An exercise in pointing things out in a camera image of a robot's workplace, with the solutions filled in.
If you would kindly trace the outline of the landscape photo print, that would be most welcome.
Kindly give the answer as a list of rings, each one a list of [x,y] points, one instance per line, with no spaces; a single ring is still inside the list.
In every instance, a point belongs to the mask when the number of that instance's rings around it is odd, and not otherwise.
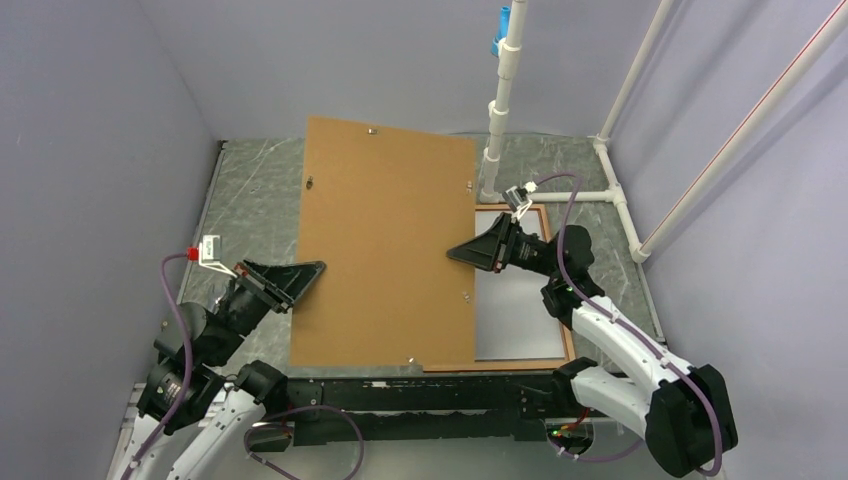
[[[563,359],[560,323],[543,305],[545,276],[515,266],[475,272],[475,359]]]

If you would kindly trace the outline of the brown backing board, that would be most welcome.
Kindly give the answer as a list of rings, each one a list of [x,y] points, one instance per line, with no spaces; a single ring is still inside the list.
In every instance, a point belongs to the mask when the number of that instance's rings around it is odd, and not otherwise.
[[[466,364],[475,272],[447,251],[475,233],[468,138],[308,120],[296,258],[326,265],[295,307],[299,367]]]

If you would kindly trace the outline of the wooden picture frame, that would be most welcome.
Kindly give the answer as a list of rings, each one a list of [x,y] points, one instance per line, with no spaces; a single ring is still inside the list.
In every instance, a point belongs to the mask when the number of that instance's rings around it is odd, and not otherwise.
[[[477,270],[474,356],[468,362],[424,365],[425,373],[521,372],[555,369],[575,357],[572,336],[542,303],[547,279],[510,266],[500,273]]]

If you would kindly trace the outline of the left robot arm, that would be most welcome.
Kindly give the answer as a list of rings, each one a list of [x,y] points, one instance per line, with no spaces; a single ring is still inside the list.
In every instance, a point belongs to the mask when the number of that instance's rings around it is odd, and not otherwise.
[[[235,379],[216,373],[270,313],[292,309],[327,265],[265,265],[249,260],[227,271],[218,297],[175,304],[154,342],[158,361],[136,404],[130,443],[117,479],[203,479],[260,419],[289,404],[288,379],[254,360]]]

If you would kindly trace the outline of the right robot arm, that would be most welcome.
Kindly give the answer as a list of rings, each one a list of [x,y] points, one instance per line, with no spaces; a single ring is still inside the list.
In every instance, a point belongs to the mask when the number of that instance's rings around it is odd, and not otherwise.
[[[738,444],[724,377],[672,353],[624,315],[590,275],[594,255],[585,228],[564,225],[543,241],[502,213],[447,256],[481,271],[515,266],[546,277],[540,293],[547,313],[623,371],[617,377],[585,357],[559,367],[546,394],[557,411],[574,415],[584,407],[605,414],[637,435],[675,478],[721,473],[724,453]]]

